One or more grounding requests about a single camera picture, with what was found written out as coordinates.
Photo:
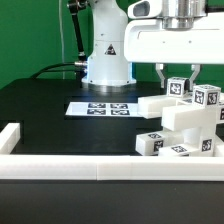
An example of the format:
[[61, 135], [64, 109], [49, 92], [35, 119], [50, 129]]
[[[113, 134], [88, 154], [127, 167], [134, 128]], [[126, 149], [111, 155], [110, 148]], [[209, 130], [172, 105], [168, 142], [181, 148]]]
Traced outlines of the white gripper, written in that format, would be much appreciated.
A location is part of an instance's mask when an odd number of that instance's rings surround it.
[[164, 64], [192, 64], [193, 90], [200, 64], [224, 64], [224, 5], [207, 0], [140, 0], [128, 7], [124, 55], [131, 62], [156, 63], [165, 87]]

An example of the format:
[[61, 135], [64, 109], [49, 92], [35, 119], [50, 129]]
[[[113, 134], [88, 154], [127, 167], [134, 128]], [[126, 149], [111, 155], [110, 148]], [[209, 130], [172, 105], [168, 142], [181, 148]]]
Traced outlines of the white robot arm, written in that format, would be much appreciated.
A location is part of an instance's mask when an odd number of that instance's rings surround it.
[[116, 0], [88, 0], [93, 52], [83, 82], [133, 84], [131, 64], [224, 64], [224, 5], [207, 0], [139, 0], [123, 12]]

